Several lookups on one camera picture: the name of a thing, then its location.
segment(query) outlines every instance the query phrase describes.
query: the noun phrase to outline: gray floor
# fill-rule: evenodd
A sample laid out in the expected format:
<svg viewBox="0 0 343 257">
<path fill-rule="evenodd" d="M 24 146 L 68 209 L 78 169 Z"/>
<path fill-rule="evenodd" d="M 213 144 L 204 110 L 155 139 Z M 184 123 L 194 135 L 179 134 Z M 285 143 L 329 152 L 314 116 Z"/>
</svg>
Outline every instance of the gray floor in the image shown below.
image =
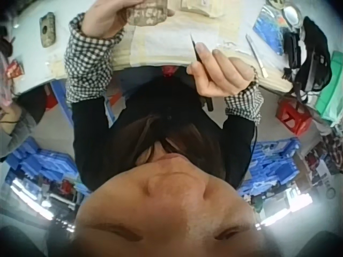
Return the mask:
<svg viewBox="0 0 343 257">
<path fill-rule="evenodd" d="M 273 141 L 293 137 L 293 134 L 275 117 L 278 107 L 278 96 L 261 89 L 265 98 L 262 106 L 262 120 L 258 126 L 258 141 Z M 114 114 L 118 116 L 124 108 L 123 100 L 120 100 L 113 108 Z M 214 99 L 214 112 L 208 114 L 219 126 L 222 126 L 225 115 L 225 103 L 222 98 Z M 41 123 L 35 129 L 33 137 L 38 144 L 48 150 L 68 153 L 74 156 L 73 129 L 61 113 L 57 105 L 46 112 Z M 313 124 L 307 133 L 300 137 L 302 152 L 307 152 L 319 139 L 319 133 Z"/>
</svg>

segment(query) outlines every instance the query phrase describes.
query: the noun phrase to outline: checkered sleeve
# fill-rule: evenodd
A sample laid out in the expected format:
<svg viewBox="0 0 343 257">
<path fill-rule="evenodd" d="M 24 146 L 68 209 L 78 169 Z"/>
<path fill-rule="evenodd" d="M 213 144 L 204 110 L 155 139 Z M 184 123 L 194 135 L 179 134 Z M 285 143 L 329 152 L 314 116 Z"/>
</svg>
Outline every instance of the checkered sleeve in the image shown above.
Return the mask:
<svg viewBox="0 0 343 257">
<path fill-rule="evenodd" d="M 264 102 L 258 89 L 258 75 L 244 91 L 236 96 L 225 97 L 226 115 L 237 115 L 259 124 L 261 120 L 260 108 Z"/>
<path fill-rule="evenodd" d="M 113 46 L 123 38 L 124 30 L 111 39 L 86 37 L 81 31 L 85 14 L 77 15 L 70 23 L 71 36 L 64 56 L 68 75 L 68 103 L 102 97 L 112 79 Z"/>
</svg>

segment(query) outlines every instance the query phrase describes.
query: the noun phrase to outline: nose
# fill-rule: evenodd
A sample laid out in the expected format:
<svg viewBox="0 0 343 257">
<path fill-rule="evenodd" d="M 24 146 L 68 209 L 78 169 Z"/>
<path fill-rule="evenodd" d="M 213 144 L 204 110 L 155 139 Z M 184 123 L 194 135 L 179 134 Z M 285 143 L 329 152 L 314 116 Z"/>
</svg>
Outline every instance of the nose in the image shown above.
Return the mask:
<svg viewBox="0 0 343 257">
<path fill-rule="evenodd" d="M 206 183 L 188 173 L 173 172 L 152 177 L 147 190 L 152 198 L 193 205 L 204 200 Z"/>
</svg>

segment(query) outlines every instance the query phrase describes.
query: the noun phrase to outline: black sleeve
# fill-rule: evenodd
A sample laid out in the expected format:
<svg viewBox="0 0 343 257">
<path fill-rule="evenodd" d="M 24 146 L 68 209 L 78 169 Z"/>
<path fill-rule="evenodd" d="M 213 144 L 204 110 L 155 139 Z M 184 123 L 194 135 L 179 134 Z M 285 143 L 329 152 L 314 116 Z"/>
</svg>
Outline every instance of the black sleeve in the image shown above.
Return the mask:
<svg viewBox="0 0 343 257">
<path fill-rule="evenodd" d="M 251 161 L 251 141 L 255 132 L 255 123 L 240 116 L 229 115 L 224 122 L 223 131 L 225 180 L 237 189 L 243 182 Z"/>
<path fill-rule="evenodd" d="M 108 134 L 108 119 L 103 97 L 73 103 L 75 162 L 81 181 L 90 189 L 98 187 L 97 172 L 101 171 L 103 144 Z"/>
</svg>

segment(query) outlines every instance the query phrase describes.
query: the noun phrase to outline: white tabletop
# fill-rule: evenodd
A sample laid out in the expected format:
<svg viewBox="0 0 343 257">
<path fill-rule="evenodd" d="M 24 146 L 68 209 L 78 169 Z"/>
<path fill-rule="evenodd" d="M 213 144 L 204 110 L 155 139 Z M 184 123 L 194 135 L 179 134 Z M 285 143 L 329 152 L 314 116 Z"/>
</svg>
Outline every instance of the white tabletop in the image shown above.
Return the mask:
<svg viewBox="0 0 343 257">
<path fill-rule="evenodd" d="M 95 0 L 40 0 L 30 6 L 18 18 L 19 27 L 13 29 L 12 37 L 16 37 L 12 58 L 22 62 L 25 75 L 16 81 L 16 93 L 28 91 L 45 82 L 55 79 L 51 73 L 49 63 L 62 60 L 69 39 L 69 21 L 78 13 L 86 11 Z M 252 31 L 252 27 L 261 11 L 265 0 L 241 0 L 243 4 L 240 27 L 241 48 L 249 49 L 245 40 L 249 33 L 255 45 L 263 53 L 262 59 L 267 66 L 282 70 L 285 67 L 285 58 L 277 56 L 273 50 Z M 323 30 L 328 38 L 329 51 L 343 51 L 342 21 L 324 0 L 299 0 L 295 1 L 303 16 L 309 16 Z M 56 17 L 56 43 L 43 48 L 40 40 L 39 19 L 48 12 L 53 12 Z"/>
</svg>

